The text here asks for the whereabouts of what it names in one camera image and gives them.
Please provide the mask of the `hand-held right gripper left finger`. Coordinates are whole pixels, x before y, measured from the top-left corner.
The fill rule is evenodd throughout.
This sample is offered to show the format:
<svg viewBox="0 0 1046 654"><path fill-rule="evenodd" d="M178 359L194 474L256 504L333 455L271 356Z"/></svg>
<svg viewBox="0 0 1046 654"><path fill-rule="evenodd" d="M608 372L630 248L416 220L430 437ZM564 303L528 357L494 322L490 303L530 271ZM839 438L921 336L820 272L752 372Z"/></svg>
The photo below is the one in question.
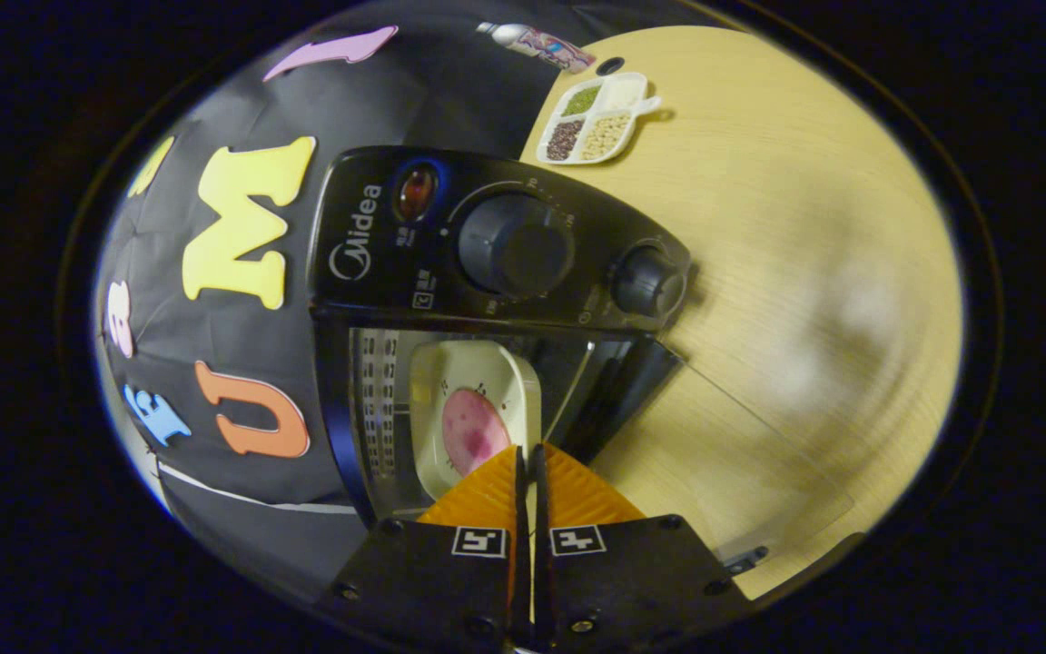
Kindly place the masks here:
<svg viewBox="0 0 1046 654"><path fill-rule="evenodd" d="M317 609L399 653L501 653L526 622L526 459L507 447L417 519L387 518Z"/></svg>

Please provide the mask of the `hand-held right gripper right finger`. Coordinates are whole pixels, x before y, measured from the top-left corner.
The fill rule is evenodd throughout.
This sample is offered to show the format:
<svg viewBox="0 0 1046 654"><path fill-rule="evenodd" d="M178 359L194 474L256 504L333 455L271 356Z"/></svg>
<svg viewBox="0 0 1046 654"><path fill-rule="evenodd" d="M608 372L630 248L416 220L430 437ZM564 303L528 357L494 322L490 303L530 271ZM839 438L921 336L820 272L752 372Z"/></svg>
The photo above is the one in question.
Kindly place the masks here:
<svg viewBox="0 0 1046 654"><path fill-rule="evenodd" d="M689 649L755 613L684 517L645 516L552 444L532 451L532 479L540 653Z"/></svg>

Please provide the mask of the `pink meat slice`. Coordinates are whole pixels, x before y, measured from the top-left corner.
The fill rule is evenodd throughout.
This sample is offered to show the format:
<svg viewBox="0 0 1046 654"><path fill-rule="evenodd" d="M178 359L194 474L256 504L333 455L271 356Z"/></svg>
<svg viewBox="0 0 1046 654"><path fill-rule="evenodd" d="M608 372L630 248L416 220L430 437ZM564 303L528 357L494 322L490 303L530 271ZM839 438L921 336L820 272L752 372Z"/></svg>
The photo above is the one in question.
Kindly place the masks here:
<svg viewBox="0 0 1046 654"><path fill-rule="evenodd" d="M485 396L470 388L457 389L444 402L441 442L460 477L467 477L511 444L498 410Z"/></svg>

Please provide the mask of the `cream square plate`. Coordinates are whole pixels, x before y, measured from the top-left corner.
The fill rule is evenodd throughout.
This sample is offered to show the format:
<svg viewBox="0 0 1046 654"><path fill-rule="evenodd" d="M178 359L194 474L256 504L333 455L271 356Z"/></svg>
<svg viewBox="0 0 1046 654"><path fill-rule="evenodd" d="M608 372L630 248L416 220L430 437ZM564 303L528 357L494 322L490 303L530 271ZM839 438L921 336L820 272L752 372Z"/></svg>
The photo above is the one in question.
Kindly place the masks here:
<svg viewBox="0 0 1046 654"><path fill-rule="evenodd" d="M441 442L444 402L460 388L487 398L505 422L510 446L523 454L541 435L540 384L526 360L493 341L433 341L416 347L410 359L410 435L415 471L433 500L465 479L454 471Z"/></svg>

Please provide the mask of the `black electric oven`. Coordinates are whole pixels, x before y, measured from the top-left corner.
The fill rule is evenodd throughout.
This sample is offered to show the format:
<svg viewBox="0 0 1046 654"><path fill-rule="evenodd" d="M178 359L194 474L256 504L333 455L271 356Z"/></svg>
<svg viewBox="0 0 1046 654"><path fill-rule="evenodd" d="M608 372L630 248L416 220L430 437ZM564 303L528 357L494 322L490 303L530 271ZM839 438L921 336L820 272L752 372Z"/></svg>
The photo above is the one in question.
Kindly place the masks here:
<svg viewBox="0 0 1046 654"><path fill-rule="evenodd" d="M410 359L493 341L535 368L541 435L644 513L679 513L719 555L768 556L854 505L829 473L667 340L692 253L588 183L415 146L341 154L309 255L317 396L365 524L418 517Z"/></svg>

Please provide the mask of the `white divided dish with grains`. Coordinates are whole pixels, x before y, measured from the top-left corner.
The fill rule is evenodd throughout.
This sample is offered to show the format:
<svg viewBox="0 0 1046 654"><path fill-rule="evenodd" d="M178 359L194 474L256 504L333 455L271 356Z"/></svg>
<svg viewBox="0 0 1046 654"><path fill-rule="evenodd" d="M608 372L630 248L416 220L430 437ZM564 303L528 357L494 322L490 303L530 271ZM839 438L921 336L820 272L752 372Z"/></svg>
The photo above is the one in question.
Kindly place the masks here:
<svg viewBox="0 0 1046 654"><path fill-rule="evenodd" d="M639 72L572 85L541 120L537 161L594 165L613 160L624 152L640 117L659 111L662 103Z"/></svg>

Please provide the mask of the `silver printed bottle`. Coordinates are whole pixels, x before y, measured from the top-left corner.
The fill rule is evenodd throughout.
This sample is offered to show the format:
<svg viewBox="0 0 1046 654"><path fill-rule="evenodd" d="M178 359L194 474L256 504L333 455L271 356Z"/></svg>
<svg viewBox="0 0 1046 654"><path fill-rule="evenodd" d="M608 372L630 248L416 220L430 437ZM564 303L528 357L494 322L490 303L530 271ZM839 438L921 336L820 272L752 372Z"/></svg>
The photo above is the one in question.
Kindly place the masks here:
<svg viewBox="0 0 1046 654"><path fill-rule="evenodd" d="M597 61L573 43L530 25L482 22L476 32L487 35L491 41L514 53L535 58L569 74L585 72Z"/></svg>

